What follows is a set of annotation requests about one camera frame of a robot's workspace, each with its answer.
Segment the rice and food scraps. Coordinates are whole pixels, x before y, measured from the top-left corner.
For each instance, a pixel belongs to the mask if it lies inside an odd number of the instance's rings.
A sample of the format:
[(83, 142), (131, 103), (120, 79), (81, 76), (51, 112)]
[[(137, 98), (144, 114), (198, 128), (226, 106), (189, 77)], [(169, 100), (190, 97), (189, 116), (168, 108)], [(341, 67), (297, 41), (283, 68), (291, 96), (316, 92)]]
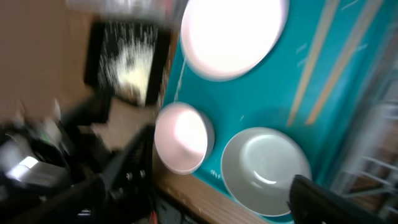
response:
[(100, 88), (144, 106), (159, 30), (148, 24), (105, 24), (99, 58)]

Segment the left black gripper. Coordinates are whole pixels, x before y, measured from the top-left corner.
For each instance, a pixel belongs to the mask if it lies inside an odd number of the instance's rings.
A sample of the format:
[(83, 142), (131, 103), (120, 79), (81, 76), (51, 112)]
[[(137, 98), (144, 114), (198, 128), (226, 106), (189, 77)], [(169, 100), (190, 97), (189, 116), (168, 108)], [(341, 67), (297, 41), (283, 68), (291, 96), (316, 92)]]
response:
[(146, 124), (119, 152), (86, 156), (81, 171), (88, 180), (65, 206), (64, 223), (155, 222), (152, 147), (155, 126)]

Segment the pink bowl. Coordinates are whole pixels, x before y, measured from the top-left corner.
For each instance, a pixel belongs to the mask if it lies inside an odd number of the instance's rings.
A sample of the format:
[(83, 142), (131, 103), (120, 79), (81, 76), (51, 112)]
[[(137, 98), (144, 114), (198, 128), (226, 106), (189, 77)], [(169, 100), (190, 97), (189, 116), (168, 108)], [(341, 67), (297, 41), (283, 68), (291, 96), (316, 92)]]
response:
[(154, 133), (155, 148), (172, 172), (187, 175), (206, 161), (215, 145), (215, 130), (209, 117), (183, 102), (161, 109)]

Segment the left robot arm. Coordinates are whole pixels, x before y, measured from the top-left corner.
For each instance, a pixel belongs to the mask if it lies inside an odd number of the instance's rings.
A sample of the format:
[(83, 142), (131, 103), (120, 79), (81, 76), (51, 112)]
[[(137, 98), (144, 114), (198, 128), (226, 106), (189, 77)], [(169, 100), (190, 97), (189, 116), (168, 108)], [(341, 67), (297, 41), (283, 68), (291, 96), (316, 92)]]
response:
[(2, 223), (159, 221), (152, 188), (155, 127), (119, 152), (90, 126), (105, 123), (110, 95), (94, 95), (59, 121), (1, 125)]

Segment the white round plate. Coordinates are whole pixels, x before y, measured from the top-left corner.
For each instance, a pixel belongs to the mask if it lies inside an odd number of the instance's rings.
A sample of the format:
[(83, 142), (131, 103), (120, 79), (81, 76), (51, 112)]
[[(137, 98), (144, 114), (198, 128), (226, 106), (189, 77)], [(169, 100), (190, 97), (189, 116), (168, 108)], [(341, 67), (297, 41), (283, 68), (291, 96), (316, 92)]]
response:
[(189, 0), (180, 26), (188, 66), (213, 82), (246, 74), (277, 43), (289, 4), (288, 0)]

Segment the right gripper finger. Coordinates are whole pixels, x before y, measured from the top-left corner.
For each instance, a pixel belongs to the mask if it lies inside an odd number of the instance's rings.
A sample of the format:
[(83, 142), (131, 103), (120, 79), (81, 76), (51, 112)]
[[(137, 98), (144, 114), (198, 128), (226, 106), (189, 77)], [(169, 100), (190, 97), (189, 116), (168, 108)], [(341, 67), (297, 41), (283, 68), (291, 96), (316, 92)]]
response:
[(295, 224), (386, 224), (303, 175), (294, 176), (288, 206)]

